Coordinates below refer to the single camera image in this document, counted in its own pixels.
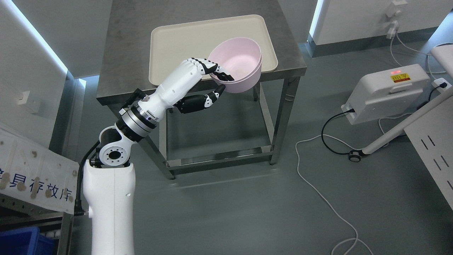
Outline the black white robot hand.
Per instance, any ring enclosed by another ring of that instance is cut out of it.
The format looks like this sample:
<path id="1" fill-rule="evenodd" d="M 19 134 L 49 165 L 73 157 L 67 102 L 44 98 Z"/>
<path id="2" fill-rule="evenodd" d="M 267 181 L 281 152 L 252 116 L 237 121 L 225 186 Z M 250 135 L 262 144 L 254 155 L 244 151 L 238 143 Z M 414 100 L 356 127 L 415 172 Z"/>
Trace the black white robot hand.
<path id="1" fill-rule="evenodd" d="M 219 85 L 214 91 L 205 95 L 186 97 L 203 75 L 214 74 L 220 81 L 234 81 L 231 74 L 218 63 L 206 58 L 188 58 L 165 78 L 151 95 L 147 109 L 154 115 L 162 115 L 166 109 L 176 106 L 181 113 L 191 113 L 210 108 L 220 97 L 225 85 Z"/>

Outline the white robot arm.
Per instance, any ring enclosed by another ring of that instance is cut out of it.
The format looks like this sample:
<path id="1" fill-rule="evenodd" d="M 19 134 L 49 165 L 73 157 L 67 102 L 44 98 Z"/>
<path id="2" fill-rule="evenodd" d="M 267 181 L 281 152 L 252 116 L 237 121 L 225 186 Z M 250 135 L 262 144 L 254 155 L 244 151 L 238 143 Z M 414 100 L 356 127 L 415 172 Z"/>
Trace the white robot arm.
<path id="1" fill-rule="evenodd" d="M 180 100 L 175 90 L 147 95 L 137 90 L 114 125 L 103 129 L 81 164 L 82 185 L 92 220 L 93 255 L 133 255 L 136 172 L 131 148 Z"/>

